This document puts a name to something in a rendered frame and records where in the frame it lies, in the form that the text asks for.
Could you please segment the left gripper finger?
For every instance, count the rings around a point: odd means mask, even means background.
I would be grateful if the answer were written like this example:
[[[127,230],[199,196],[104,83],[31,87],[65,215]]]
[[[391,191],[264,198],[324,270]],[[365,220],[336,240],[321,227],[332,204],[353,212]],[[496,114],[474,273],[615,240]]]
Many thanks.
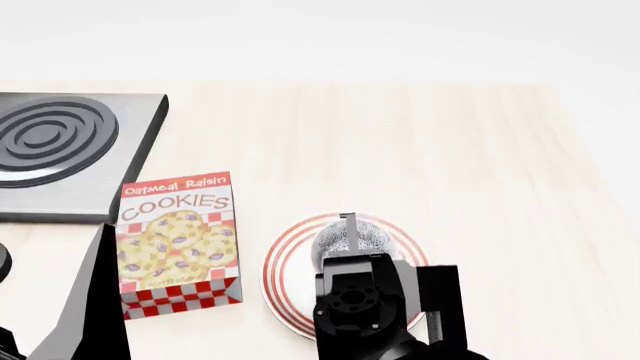
[[[131,360],[115,227],[97,230],[54,329],[27,360]]]

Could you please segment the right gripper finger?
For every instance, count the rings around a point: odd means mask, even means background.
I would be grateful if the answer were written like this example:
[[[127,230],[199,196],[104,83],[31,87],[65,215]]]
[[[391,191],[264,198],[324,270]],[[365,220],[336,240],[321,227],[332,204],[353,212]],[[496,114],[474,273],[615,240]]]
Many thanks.
[[[356,214],[354,212],[341,213],[340,218],[345,220],[345,229],[347,232],[346,242],[348,244],[346,254],[348,256],[356,256],[358,254],[358,230]]]
[[[421,266],[416,272],[429,344],[443,342],[454,349],[466,349],[468,343],[457,266]]]

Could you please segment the black speckled bowl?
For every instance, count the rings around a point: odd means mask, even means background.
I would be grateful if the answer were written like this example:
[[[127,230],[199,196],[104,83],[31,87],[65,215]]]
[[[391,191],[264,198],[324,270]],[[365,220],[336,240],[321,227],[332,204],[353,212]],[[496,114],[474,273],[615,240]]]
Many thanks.
[[[350,248],[348,230],[344,219],[321,230],[312,243],[311,260],[315,272],[323,271],[324,260],[363,254],[397,254],[389,233],[370,221],[357,221],[357,249]]]

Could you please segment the white plate with red rings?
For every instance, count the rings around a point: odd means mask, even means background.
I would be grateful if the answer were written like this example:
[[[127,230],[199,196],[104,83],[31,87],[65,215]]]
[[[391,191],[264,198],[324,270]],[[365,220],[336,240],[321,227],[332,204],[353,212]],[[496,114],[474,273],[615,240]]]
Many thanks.
[[[428,260],[421,246],[409,233],[383,218],[364,213],[368,221],[384,230],[394,245],[394,260],[411,266],[426,266]],[[312,320],[315,307],[316,269],[312,260],[312,243],[330,224],[344,220],[339,213],[315,215],[289,227],[273,242],[265,255],[260,284],[264,300],[278,320],[298,335],[315,341]]]

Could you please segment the oatmeal raisin cookies box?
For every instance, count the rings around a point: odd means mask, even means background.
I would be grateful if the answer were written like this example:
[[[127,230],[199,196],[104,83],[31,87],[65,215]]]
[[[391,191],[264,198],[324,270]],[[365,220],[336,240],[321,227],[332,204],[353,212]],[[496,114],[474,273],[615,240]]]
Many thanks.
[[[230,174],[123,185],[116,254],[127,320],[240,303]]]

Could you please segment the grey metal stove slab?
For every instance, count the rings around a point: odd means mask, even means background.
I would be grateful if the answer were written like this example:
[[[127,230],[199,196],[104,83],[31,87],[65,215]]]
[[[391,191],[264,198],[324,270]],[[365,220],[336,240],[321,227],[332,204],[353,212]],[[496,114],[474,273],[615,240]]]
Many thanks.
[[[0,112],[55,96],[100,101],[116,116],[114,145],[65,179],[30,188],[0,188],[0,222],[101,224],[116,219],[122,186],[135,182],[169,110],[164,94],[0,92]]]

